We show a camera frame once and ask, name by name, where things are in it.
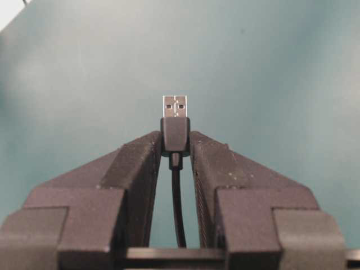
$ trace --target teal background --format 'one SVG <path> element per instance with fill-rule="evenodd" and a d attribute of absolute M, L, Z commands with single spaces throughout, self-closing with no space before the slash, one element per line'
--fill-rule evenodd
<path fill-rule="evenodd" d="M 0 221 L 185 94 L 192 129 L 309 186 L 360 248 L 359 63 L 360 1 L 34 0 L 0 33 Z M 163 159 L 151 246 L 175 245 Z"/>

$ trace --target usb-a plug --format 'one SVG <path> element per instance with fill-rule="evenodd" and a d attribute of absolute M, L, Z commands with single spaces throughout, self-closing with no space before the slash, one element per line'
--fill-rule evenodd
<path fill-rule="evenodd" d="M 163 96 L 162 155 L 170 157 L 170 168 L 182 169 L 182 157 L 190 154 L 190 119 L 187 117 L 186 96 Z"/>

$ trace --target black cable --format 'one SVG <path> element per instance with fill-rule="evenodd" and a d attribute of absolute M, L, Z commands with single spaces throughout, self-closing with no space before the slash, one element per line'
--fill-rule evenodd
<path fill-rule="evenodd" d="M 163 142 L 161 154 L 169 158 L 172 171 L 173 208 L 176 239 L 179 248 L 186 248 L 181 209 L 180 170 L 183 157 L 190 155 L 190 119 L 186 96 L 164 96 L 163 118 L 160 121 Z"/>
<path fill-rule="evenodd" d="M 172 186 L 176 240 L 178 242 L 179 248 L 186 248 L 186 239 L 181 207 L 180 170 L 177 168 L 172 169 Z"/>

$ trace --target black plug housing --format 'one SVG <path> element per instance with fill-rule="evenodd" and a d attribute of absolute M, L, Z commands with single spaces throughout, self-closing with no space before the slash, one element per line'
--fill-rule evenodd
<path fill-rule="evenodd" d="M 190 154 L 190 119 L 188 117 L 163 117 L 160 121 L 163 134 L 162 155 Z"/>

